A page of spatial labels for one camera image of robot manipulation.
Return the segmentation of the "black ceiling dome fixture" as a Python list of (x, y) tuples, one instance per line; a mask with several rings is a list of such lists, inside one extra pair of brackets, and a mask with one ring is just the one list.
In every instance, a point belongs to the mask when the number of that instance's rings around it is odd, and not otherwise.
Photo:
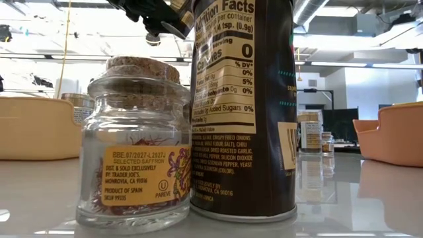
[(145, 37), (145, 41), (150, 46), (159, 46), (161, 44), (161, 38), (159, 37), (158, 34), (148, 33)]

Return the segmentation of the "glass spice jar tan lid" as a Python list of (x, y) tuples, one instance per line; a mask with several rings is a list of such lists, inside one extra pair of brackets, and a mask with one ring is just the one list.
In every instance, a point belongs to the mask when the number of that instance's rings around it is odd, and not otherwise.
[(323, 120), (320, 110), (302, 110), (297, 121), (300, 130), (299, 151), (303, 154), (322, 153)]
[(74, 121), (78, 124), (82, 124), (93, 113), (95, 102), (89, 95), (63, 93), (61, 99), (69, 101), (74, 106)]

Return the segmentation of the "long ceiling light strip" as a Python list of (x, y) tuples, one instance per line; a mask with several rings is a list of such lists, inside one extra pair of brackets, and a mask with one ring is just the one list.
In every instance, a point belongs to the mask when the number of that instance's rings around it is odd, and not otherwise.
[(349, 63), (349, 62), (325, 62), (325, 61), (296, 61), (296, 65), (313, 67), (354, 67), (354, 68), (380, 68), (380, 69), (413, 69), (423, 70), (423, 64), (402, 63)]

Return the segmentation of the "black computer monitor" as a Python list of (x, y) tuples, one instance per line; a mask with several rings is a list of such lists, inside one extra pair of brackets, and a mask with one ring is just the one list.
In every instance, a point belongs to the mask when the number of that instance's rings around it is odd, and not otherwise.
[(359, 119), (357, 108), (323, 110), (323, 128), (335, 139), (354, 142), (358, 140), (353, 120)]

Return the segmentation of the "small cork-stoppered saffron jar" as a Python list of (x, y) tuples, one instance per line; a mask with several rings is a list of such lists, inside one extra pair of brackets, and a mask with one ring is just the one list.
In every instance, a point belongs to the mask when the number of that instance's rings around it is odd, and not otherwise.
[(331, 132), (322, 133), (322, 152), (334, 153), (334, 138)]
[(173, 66), (114, 56), (89, 83), (95, 101), (80, 152), (79, 225), (106, 233), (156, 231), (189, 213), (190, 92)]

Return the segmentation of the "silver ventilation duct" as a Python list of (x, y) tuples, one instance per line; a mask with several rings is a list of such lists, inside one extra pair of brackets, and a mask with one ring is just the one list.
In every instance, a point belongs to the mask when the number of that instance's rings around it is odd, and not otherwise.
[(316, 12), (323, 8), (330, 0), (295, 0), (293, 21), (297, 26), (309, 24)]

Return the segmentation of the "black ceiling-mounted device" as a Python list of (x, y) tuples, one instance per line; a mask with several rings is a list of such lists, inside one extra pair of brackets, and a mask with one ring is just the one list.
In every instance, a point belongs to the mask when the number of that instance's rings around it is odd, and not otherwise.
[(8, 24), (0, 24), (0, 42), (10, 42), (12, 39), (10, 26)]

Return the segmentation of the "yellow plastic bin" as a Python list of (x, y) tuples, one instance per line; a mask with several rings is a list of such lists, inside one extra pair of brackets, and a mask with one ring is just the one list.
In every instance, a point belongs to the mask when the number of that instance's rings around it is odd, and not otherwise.
[(0, 97), (0, 160), (53, 161), (79, 156), (81, 125), (67, 100)]

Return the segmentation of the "orange plastic bin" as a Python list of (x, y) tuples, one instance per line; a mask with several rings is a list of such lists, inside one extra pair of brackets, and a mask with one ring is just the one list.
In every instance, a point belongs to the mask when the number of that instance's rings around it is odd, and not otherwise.
[(423, 168), (423, 102), (394, 104), (353, 125), (364, 158)]

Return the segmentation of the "black tubular stand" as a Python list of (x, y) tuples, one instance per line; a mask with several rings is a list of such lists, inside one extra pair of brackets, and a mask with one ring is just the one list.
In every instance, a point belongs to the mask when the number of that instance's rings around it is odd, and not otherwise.
[(330, 98), (328, 98), (326, 95), (325, 97), (329, 99), (331, 102), (331, 110), (334, 110), (334, 91), (333, 90), (325, 90), (325, 89), (297, 89), (297, 93), (304, 92), (304, 93), (322, 93), (325, 95), (325, 93), (330, 93)]

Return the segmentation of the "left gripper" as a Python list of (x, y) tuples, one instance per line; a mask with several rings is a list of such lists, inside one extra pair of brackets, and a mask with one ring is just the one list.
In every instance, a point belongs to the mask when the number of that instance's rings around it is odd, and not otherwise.
[(126, 12), (126, 16), (138, 22), (143, 19), (146, 31), (152, 35), (171, 33), (186, 39), (186, 25), (178, 20), (176, 11), (164, 0), (107, 0), (113, 7)]

